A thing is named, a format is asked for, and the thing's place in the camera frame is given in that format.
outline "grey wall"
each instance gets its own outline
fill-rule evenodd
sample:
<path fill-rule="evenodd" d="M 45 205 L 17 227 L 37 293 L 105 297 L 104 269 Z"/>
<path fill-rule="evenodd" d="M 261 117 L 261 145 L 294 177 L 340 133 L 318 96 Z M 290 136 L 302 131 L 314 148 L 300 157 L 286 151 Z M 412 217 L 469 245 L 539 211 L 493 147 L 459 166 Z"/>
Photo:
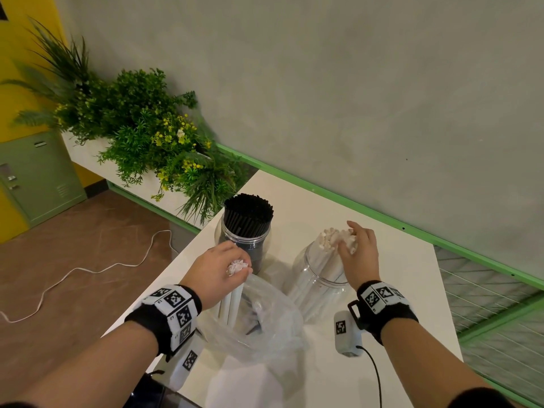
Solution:
<path fill-rule="evenodd" d="M 544 277 L 544 0 L 57 0 L 221 143 Z"/>

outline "plastic bag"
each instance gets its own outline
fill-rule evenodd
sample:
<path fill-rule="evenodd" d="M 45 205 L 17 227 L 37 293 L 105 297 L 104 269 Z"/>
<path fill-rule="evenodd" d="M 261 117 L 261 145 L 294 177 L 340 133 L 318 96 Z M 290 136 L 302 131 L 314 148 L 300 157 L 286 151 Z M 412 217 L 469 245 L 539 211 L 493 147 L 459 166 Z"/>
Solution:
<path fill-rule="evenodd" d="M 235 327 L 228 328 L 210 310 L 197 326 L 208 345 L 241 362 L 266 362 L 306 347 L 303 317 L 295 304 L 253 274 L 244 283 Z"/>

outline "plastic jar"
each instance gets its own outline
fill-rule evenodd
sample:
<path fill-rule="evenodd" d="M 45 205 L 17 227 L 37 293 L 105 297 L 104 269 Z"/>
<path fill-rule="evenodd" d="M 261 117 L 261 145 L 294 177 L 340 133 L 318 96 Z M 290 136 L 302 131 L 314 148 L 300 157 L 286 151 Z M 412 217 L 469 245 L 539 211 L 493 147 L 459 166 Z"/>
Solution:
<path fill-rule="evenodd" d="M 255 238 L 242 238 L 235 235 L 225 226 L 224 216 L 221 217 L 221 233 L 219 234 L 219 243 L 225 240 L 232 240 L 236 246 L 245 250 L 251 258 L 251 267 L 253 268 L 253 274 L 259 273 L 262 267 L 264 251 L 264 241 L 266 240 L 268 233 L 270 232 L 270 226 L 267 231 L 261 236 Z"/>
<path fill-rule="evenodd" d="M 311 266 L 308 245 L 296 257 L 290 276 L 283 285 L 283 293 L 291 299 L 303 315 L 304 322 L 316 322 L 325 311 L 348 291 L 344 274 L 336 281 L 319 276 Z"/>

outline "metal grate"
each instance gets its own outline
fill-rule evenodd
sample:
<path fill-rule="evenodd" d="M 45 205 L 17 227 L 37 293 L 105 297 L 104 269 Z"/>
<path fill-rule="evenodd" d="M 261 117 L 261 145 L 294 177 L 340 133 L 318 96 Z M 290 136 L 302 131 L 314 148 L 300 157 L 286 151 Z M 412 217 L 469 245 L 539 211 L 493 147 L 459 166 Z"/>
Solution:
<path fill-rule="evenodd" d="M 457 332 L 540 291 L 444 248 L 435 252 Z"/>
<path fill-rule="evenodd" d="M 544 405 L 544 311 L 461 346 L 475 371 L 518 395 Z"/>

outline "brown floor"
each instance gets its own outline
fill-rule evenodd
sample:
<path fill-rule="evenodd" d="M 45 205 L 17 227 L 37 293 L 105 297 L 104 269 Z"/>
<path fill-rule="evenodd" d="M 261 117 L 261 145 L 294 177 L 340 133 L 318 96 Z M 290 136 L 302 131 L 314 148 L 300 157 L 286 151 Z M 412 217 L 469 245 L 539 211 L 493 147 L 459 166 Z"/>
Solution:
<path fill-rule="evenodd" d="M 0 310 L 10 319 L 32 313 L 41 292 L 73 267 L 138 263 L 153 233 L 168 228 L 166 219 L 110 190 L 80 203 L 0 245 Z M 168 239 L 159 233 L 139 267 L 74 271 L 27 320 L 0 317 L 0 403 L 98 339 L 170 263 Z"/>

